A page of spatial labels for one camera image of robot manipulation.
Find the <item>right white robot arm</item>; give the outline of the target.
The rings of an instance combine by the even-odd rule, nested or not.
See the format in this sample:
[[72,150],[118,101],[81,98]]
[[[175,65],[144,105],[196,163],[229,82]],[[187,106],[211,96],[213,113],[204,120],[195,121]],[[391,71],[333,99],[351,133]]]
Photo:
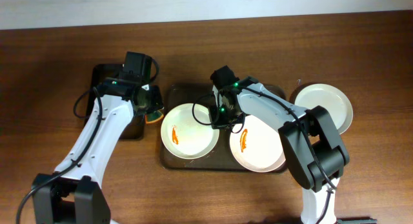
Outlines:
[[268,91],[253,77],[240,79],[224,66],[210,79],[216,104],[212,128],[230,128],[254,116],[280,137],[287,167],[303,189],[302,223],[337,223],[337,184],[349,154],[327,109],[299,107]]

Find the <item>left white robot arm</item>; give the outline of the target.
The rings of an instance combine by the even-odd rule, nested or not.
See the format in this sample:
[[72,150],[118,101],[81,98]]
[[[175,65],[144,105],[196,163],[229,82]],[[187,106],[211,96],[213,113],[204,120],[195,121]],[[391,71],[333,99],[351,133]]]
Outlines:
[[159,69],[152,57],[127,52],[112,76],[92,87],[94,106],[68,155],[52,174],[38,174],[24,201],[33,199],[36,223],[113,223],[102,192],[109,159],[124,130],[163,109]]

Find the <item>orange green scrub sponge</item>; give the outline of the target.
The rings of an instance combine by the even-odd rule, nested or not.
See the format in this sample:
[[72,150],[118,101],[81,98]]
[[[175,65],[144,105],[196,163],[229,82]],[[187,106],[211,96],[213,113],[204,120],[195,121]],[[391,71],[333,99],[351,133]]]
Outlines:
[[164,118],[164,113],[162,110],[156,110],[149,114],[145,115],[145,123],[146,124],[153,124],[161,121]]

